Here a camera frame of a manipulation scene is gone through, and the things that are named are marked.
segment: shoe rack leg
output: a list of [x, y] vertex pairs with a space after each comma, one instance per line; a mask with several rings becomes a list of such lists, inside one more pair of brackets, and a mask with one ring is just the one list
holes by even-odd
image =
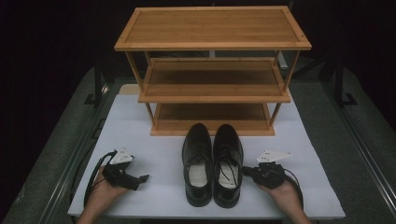
[[139, 86], [141, 91], [144, 91], [143, 87], [143, 82], [142, 78], [139, 75], [139, 70], [137, 70], [136, 63], [134, 62], [134, 56], [132, 55], [132, 52], [127, 51], [125, 52], [126, 58], [128, 59], [129, 65], [131, 65], [132, 72], [134, 73], [134, 78], [136, 78], [137, 85]]
[[294, 68], [296, 67], [299, 55], [300, 55], [300, 51], [297, 50], [297, 52], [296, 52], [296, 54], [294, 56], [291, 68], [289, 70], [289, 73], [288, 73], [288, 75], [285, 78], [285, 81], [284, 81], [285, 84], [283, 86], [283, 91], [287, 91], [288, 90], [288, 87], [289, 87], [289, 84], [290, 84], [290, 80], [291, 80], [291, 76], [293, 75]]
[[148, 67], [151, 66], [151, 58], [149, 57], [149, 53], [145, 51], [146, 60], [148, 61]]
[[277, 116], [277, 112], [279, 112], [279, 108], [280, 108], [281, 105], [282, 105], [281, 103], [277, 103], [276, 104], [276, 107], [274, 109], [274, 113], [273, 113], [273, 115], [271, 117], [271, 120], [270, 120], [270, 127], [272, 127], [274, 125], [274, 122], [275, 122], [275, 119], [276, 119], [276, 116]]
[[152, 115], [151, 106], [148, 103], [145, 103], [146, 109], [148, 111], [149, 119], [151, 120], [151, 125], [154, 125], [154, 116]]
[[[136, 63], [134, 62], [134, 57], [132, 56], [132, 52], [125, 52], [125, 54], [128, 59], [129, 65], [131, 65], [132, 72], [134, 73], [134, 78], [136, 78], [136, 82], [140, 88], [140, 91], [144, 91], [145, 89], [143, 86], [143, 81], [142, 81], [142, 78], [140, 77], [139, 71], [137, 70], [137, 66], [136, 66]], [[150, 62], [149, 53], [145, 52], [145, 55], [146, 55], [148, 63], [149, 63]], [[151, 124], [154, 124], [154, 116], [152, 115], [151, 106], [148, 103], [145, 103], [145, 105], [146, 105], [146, 109], [148, 111], [149, 118], [151, 120]]]
[[275, 51], [274, 66], [277, 66], [277, 60], [279, 59], [280, 50]]

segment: dark backdrop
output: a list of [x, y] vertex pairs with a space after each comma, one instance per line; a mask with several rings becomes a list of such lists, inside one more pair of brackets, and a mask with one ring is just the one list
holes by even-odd
[[[113, 46], [134, 7], [212, 2], [238, 6], [274, 1], [0, 2], [1, 219], [87, 71], [99, 62], [107, 81], [131, 75], [123, 54]], [[341, 46], [346, 67], [358, 76], [393, 129], [395, 9], [395, 1], [383, 0], [296, 0], [292, 9], [313, 44], [304, 56], [317, 58], [335, 43]]]

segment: shoelace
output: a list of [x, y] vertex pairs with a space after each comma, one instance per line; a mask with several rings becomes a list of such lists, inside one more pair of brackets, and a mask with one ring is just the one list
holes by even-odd
[[[232, 154], [231, 154], [231, 149], [230, 146], [223, 145], [220, 148], [227, 147], [227, 149], [223, 149], [222, 153], [219, 155], [219, 162], [225, 162], [228, 167], [230, 167], [231, 173], [233, 174], [233, 182], [235, 183], [235, 186], [238, 187], [238, 184], [235, 179], [235, 173], [233, 172], [233, 167], [236, 167], [236, 162], [233, 160]], [[220, 171], [224, 175], [224, 177], [230, 181], [230, 178], [224, 173], [222, 166], [220, 166]]]

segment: shoe rack shelf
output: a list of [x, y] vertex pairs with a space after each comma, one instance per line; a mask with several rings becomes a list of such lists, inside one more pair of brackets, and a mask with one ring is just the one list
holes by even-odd
[[[136, 8], [118, 42], [140, 88], [152, 135], [185, 135], [197, 122], [210, 134], [224, 123], [240, 135], [274, 135], [300, 50], [311, 45], [287, 7], [141, 7]], [[150, 51], [273, 50], [274, 57], [151, 58]], [[286, 77], [277, 59], [296, 51]], [[133, 51], [144, 51], [142, 78]], [[157, 104], [155, 113], [150, 104]], [[268, 103], [276, 103], [272, 114]]]

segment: hand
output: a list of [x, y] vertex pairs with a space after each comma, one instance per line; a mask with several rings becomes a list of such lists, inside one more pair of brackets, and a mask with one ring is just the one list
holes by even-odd
[[128, 191], [122, 187], [111, 186], [102, 175], [104, 168], [104, 166], [99, 168], [93, 190], [77, 224], [93, 223], [118, 197]]
[[282, 210], [294, 224], [311, 223], [300, 205], [300, 199], [293, 185], [289, 181], [276, 189], [268, 189], [259, 185], [259, 188], [269, 193], [276, 202], [277, 206]]

